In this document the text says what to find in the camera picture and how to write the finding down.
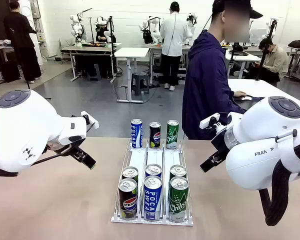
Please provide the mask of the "black tripod stand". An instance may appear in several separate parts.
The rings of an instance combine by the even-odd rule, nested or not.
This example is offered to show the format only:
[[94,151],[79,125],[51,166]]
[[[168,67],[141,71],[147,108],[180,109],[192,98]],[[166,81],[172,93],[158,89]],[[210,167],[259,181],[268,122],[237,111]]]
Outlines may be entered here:
[[[31,90],[30,85],[31,85],[31,84],[35,84],[35,81],[34,81],[34,80],[32,80],[32,81],[27,81],[27,80],[25,80],[24,82],[26,83],[27,88],[28,88],[29,90]],[[44,99],[45,99],[45,100],[52,100],[51,97],[45,97]]]

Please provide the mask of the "black backpack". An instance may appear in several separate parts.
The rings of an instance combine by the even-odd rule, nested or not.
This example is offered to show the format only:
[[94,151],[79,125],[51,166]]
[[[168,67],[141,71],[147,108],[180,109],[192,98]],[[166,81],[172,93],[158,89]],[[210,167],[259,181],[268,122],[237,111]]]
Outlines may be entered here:
[[1,73],[6,83],[14,82],[21,78],[18,65],[14,61],[5,61]]

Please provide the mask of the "white background desk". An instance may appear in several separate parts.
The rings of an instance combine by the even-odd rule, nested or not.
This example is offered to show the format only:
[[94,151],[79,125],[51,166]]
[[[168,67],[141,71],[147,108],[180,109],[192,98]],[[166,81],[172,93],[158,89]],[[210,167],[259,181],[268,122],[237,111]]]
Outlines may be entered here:
[[[225,53],[225,59],[227,61],[231,61],[232,53],[230,53],[230,51],[232,51],[232,50],[228,49],[228,50],[226,50],[226,53]],[[248,65],[251,62],[260,62],[260,61],[261,61],[260,57],[252,55],[250,53],[248,53],[246,56],[234,55],[233,56],[233,62],[234,62],[233,64],[237,64],[240,66],[240,72],[238,75],[238,79],[242,79],[243,72],[244,72],[246,65]],[[227,75],[229,77],[230,69],[227,70]]]

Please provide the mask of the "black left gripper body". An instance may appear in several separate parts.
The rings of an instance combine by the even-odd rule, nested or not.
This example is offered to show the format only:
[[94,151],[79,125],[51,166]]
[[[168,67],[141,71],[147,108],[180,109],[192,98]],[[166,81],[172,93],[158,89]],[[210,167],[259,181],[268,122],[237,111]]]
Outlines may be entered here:
[[66,157],[66,156],[76,157],[80,152],[79,146],[81,144],[82,144],[82,140],[77,140],[66,145],[62,145],[61,143],[51,140],[46,144],[46,147],[48,150],[51,150],[56,154],[61,154],[62,157]]

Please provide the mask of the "person in white shirt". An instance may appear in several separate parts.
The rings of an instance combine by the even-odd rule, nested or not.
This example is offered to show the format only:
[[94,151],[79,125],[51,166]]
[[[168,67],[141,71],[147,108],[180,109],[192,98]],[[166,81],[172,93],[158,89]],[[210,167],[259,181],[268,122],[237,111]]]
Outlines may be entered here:
[[187,22],[180,15],[180,5],[171,3],[170,15],[163,19],[160,36],[163,39],[161,51],[161,69],[164,88],[173,92],[177,84],[179,64],[182,56],[183,41],[187,36]]

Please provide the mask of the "blue Pocari Sweat can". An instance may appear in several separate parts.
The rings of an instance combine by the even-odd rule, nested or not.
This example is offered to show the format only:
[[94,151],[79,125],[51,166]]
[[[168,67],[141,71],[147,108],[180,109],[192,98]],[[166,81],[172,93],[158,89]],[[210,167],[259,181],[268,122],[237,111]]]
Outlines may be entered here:
[[149,175],[144,180],[144,219],[158,221],[161,214],[162,179]]
[[143,121],[141,119],[132,119],[130,129],[132,147],[141,148],[143,146]]
[[145,176],[157,176],[162,177],[162,167],[158,164],[148,164],[145,167]]

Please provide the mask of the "person in black wide trousers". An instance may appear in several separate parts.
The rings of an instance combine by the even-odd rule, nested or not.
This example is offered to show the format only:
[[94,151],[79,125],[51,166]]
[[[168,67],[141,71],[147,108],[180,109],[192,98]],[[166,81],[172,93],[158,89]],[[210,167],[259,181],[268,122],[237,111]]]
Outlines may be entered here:
[[7,39],[21,65],[24,79],[29,84],[34,84],[41,77],[41,69],[35,45],[30,34],[36,31],[31,27],[26,16],[20,13],[20,4],[17,0],[9,2],[10,13],[4,17],[3,25]]

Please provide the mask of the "black serving tray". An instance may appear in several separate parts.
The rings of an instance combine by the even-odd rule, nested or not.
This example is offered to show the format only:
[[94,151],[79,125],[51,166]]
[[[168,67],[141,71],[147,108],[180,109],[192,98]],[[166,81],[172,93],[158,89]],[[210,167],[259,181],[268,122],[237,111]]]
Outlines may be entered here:
[[254,97],[251,95],[234,97],[235,102],[259,102],[264,99],[264,97]]

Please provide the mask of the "green Chilsung cider can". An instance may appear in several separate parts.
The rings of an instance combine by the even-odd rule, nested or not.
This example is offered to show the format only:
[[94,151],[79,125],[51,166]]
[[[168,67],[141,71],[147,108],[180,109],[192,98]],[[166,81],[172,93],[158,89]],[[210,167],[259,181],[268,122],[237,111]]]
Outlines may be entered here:
[[167,133],[166,133],[166,148],[176,149],[179,134],[179,122],[177,120],[167,121]]
[[185,177],[175,176],[169,185],[169,220],[171,222],[183,222],[186,216],[189,182]]
[[187,178],[187,169],[183,165],[175,164],[171,166],[169,170],[169,179],[171,180],[174,177],[183,177]]

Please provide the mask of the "person in purple jacket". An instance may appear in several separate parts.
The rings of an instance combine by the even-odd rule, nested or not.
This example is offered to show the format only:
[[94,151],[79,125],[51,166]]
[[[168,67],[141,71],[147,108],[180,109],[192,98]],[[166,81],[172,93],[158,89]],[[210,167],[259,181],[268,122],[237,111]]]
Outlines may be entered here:
[[228,84],[225,49],[222,41],[239,40],[249,33],[250,19],[263,15],[251,6],[251,0],[214,0],[211,23],[194,40],[188,52],[188,68],[182,100],[182,130],[190,140],[212,140],[215,133],[200,129],[200,122],[220,113],[220,122],[234,101]]

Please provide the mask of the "black and white background robot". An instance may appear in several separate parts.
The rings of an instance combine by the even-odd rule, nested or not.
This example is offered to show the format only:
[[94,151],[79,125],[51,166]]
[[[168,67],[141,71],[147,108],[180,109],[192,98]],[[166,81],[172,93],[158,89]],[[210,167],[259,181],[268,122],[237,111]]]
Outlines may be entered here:
[[115,43],[115,27],[113,17],[98,16],[95,22],[96,41],[99,43]]

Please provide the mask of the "black slanted pole stand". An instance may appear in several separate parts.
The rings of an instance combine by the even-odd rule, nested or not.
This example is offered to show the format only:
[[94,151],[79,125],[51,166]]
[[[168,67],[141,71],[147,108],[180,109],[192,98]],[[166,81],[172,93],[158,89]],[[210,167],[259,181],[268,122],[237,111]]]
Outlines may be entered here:
[[271,21],[270,21],[270,24],[269,24],[269,30],[268,30],[268,33],[265,36],[266,43],[264,45],[263,50],[261,50],[262,51],[262,57],[261,57],[260,62],[256,65],[258,71],[257,71],[256,77],[254,78],[255,81],[258,81],[259,78],[260,78],[260,73],[262,71],[262,67],[263,67],[263,64],[265,62],[266,55],[269,53],[269,43],[273,38],[273,32],[274,32],[274,30],[276,30],[277,24],[278,24],[278,19],[271,18]]

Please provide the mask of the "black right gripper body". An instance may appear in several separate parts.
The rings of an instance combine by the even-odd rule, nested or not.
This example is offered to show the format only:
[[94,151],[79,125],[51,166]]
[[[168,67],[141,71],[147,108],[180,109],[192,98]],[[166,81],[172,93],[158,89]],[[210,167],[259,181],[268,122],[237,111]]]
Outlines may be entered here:
[[216,154],[219,157],[226,157],[230,151],[226,145],[226,140],[225,140],[226,132],[227,130],[223,129],[211,140],[211,144],[216,149]]

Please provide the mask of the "black Pepsi can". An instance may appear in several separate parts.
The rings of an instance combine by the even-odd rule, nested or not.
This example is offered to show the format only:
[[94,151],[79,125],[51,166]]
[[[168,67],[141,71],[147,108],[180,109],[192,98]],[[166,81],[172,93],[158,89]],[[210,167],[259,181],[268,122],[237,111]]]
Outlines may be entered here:
[[149,146],[157,149],[161,145],[161,124],[159,122],[151,122],[149,124]]
[[125,178],[119,182],[120,217],[132,220],[137,214],[138,185],[132,178]]
[[133,179],[136,183],[138,183],[139,171],[133,166],[127,166],[122,170],[121,177],[122,179]]

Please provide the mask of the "grey robot workbench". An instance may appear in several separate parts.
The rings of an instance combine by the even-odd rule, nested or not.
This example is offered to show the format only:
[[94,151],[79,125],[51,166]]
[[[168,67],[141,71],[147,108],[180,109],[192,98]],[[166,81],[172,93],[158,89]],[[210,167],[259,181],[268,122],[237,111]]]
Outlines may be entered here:
[[115,68],[113,64],[113,60],[115,60],[115,63],[117,64],[118,61],[115,57],[115,52],[120,48],[120,45],[122,43],[114,43],[113,47],[107,47],[107,46],[65,46],[62,47],[60,52],[65,55],[70,56],[71,61],[71,67],[72,67],[72,73],[73,78],[70,80],[71,82],[75,81],[79,78],[79,75],[76,73],[75,69],[75,59],[74,56],[91,56],[91,57],[110,57],[111,58],[111,74],[112,78],[110,78],[110,83],[113,83],[116,79],[116,73]]

